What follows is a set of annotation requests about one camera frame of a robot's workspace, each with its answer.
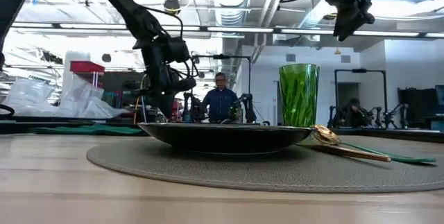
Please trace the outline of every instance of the fluorescent light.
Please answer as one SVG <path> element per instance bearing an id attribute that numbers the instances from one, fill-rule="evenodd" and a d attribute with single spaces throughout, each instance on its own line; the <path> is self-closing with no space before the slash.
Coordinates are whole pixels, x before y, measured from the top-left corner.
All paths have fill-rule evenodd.
<path id="1" fill-rule="evenodd" d="M 16 28 L 18 33 L 54 34 L 54 35 L 110 35 L 120 34 L 131 36 L 124 29 L 77 29 L 77 28 Z"/>
<path id="2" fill-rule="evenodd" d="M 310 30 L 310 29 L 281 29 L 281 33 L 286 34 L 307 34 L 307 35 L 332 35 L 331 30 Z"/>
<path id="3" fill-rule="evenodd" d="M 86 28 L 86 29 L 126 29 L 125 25 L 118 24 L 61 24 L 62 28 Z"/>
<path id="4" fill-rule="evenodd" d="M 25 23 L 15 22 L 12 23 L 12 27 L 27 27 L 27 28 L 52 28 L 53 25 L 49 23 Z"/>
<path id="5" fill-rule="evenodd" d="M 210 32 L 227 32 L 227 33 L 272 33 L 273 28 L 249 28 L 249 27 L 222 27 L 210 26 L 207 28 Z"/>
<path id="6" fill-rule="evenodd" d="M 380 31 L 355 31 L 356 36 L 378 36 L 378 37 L 416 37 L 419 33 L 405 32 L 380 32 Z"/>
<path id="7" fill-rule="evenodd" d="M 180 26 L 163 26 L 166 31 L 180 31 Z M 183 31 L 200 31 L 199 26 L 184 26 Z"/>
<path id="8" fill-rule="evenodd" d="M 444 38 L 444 33 L 428 33 L 425 37 Z"/>

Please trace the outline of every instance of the green napkin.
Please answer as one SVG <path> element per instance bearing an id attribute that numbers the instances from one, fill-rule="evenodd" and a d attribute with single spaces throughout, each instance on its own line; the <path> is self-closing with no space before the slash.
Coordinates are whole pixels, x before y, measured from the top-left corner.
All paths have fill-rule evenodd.
<path id="1" fill-rule="evenodd" d="M 56 127 L 56 128 L 31 128 L 37 134 L 57 134 L 57 135 L 125 135 L 144 136 L 147 135 L 140 128 L 113 127 L 102 124 L 80 127 Z"/>

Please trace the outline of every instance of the man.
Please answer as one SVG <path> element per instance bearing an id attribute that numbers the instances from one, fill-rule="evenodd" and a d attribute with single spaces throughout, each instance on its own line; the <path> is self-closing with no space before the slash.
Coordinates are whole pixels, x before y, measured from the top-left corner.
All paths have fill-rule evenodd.
<path id="1" fill-rule="evenodd" d="M 372 119 L 365 109 L 361 107 L 358 98 L 352 98 L 348 104 L 336 113 L 337 126 L 360 128 L 371 125 Z"/>
<path id="2" fill-rule="evenodd" d="M 210 105 L 208 117 L 210 123 L 220 123 L 228 118 L 230 106 L 237 100 L 236 94 L 226 87 L 227 77 L 224 73 L 216 74 L 216 89 L 210 90 L 202 101 L 202 107 Z"/>

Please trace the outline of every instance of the ceiling duct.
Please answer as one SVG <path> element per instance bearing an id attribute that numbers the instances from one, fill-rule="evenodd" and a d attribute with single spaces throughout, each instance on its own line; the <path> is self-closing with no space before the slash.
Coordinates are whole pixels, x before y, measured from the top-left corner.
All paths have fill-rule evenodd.
<path id="1" fill-rule="evenodd" d="M 216 10 L 216 23 L 218 26 L 235 27 L 242 26 L 246 18 L 245 10 L 237 10 L 247 6 L 248 0 L 214 0 L 215 6 L 220 6 L 222 10 Z M 224 38 L 222 40 L 222 53 L 226 55 L 235 55 L 238 47 L 238 39 Z M 226 73 L 231 80 L 233 74 L 235 79 L 235 71 L 233 73 L 233 64 L 236 60 L 222 60 L 222 72 Z"/>

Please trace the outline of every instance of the doorway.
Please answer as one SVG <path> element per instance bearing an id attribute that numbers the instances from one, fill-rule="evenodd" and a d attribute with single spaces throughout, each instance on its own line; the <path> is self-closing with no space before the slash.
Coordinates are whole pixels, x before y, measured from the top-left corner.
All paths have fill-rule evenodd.
<path id="1" fill-rule="evenodd" d="M 338 83 L 339 107 L 348 104 L 352 98 L 359 99 L 359 83 Z"/>

